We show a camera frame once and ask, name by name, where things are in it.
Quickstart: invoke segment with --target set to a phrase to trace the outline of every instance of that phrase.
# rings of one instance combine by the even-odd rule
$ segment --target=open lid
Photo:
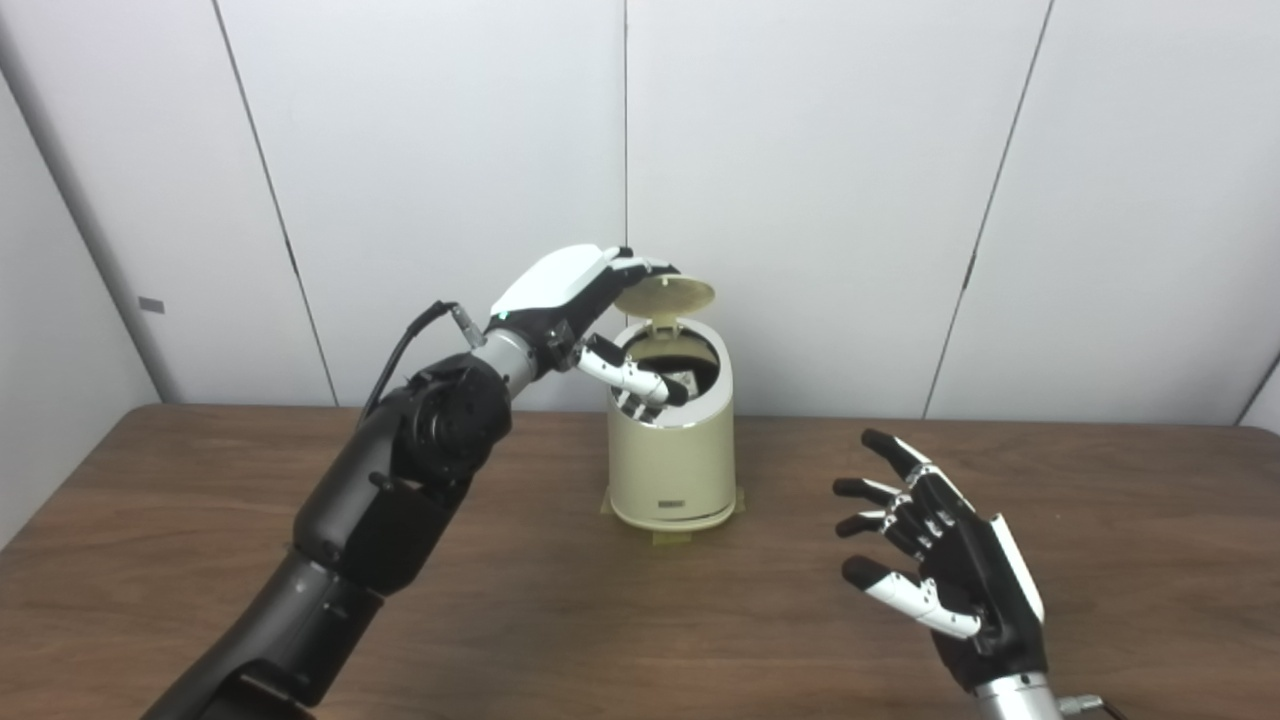
[[[654,328],[676,329],[676,318],[690,315],[716,300],[712,286],[689,275],[653,275],[622,291],[613,306],[627,315],[649,318]]]

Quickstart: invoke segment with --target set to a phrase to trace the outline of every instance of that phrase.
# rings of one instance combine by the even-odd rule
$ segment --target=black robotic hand
[[[919,561],[919,575],[855,555],[845,561],[845,579],[933,630],[942,662],[965,692],[1046,673],[1043,605],[1004,518],[978,516],[942,470],[901,439],[868,429],[863,445],[887,460],[906,488],[836,480],[836,495],[882,507],[847,518],[836,534],[874,530]]]

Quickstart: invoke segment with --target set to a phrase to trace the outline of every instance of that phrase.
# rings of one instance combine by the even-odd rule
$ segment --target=robotic arm
[[[1094,696],[1060,703],[1050,689],[1044,605],[1004,518],[980,518],[942,470],[901,439],[869,429],[863,445],[906,487],[836,480],[836,495],[881,507],[847,518],[836,534],[879,533],[916,560],[919,573],[855,555],[845,561],[845,579],[929,628],[943,665],[978,700],[984,720],[1061,720],[1064,710],[1100,707],[1089,702]]]
[[[425,565],[472,477],[511,430],[511,401],[525,387],[577,366],[650,411],[687,398],[680,383],[586,337],[623,290],[676,272],[630,249],[579,245],[521,275],[483,333],[460,306],[433,305],[410,325],[355,434],[298,511],[279,569],[143,719],[310,719],[305,708],[324,698],[385,598]],[[419,370],[384,396],[404,347],[444,314],[471,351]]]

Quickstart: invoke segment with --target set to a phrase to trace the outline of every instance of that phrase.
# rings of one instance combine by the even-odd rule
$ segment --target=cable
[[[1115,717],[1115,720],[1129,720],[1128,717],[1125,717],[1124,712],[1120,712],[1119,707],[1111,705],[1107,701],[1102,701],[1102,711]]]
[[[422,332],[426,325],[430,325],[439,318],[444,316],[449,310],[457,306],[457,302],[442,302],[436,300],[430,307],[422,311],[421,315],[413,319],[412,323],[404,328],[404,334],[401,336],[399,342],[396,343],[396,350],[392,350],[392,356],[387,359],[387,365],[383,366],[383,374],[378,377],[378,382],[374,383],[374,392],[369,393],[369,400],[365,401],[365,409],[360,411],[360,419],[356,424],[365,421],[369,414],[378,407],[378,401],[383,398],[383,391],[387,389],[387,382],[390,380],[392,374],[396,372],[396,365],[399,364],[399,359],[404,355],[404,348],[408,343],[413,342],[417,333]]]

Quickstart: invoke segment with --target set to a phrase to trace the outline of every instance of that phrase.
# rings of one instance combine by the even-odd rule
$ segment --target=wooden table
[[[127,416],[0,553],[0,717],[137,717],[239,615],[351,430],[332,409]],[[748,511],[694,542],[599,512],[602,415],[525,414],[320,717],[972,717],[923,629],[840,579],[888,478],[865,421],[744,418]],[[1280,716],[1280,438],[1254,429],[876,421],[1009,515],[1051,679],[1133,720]]]

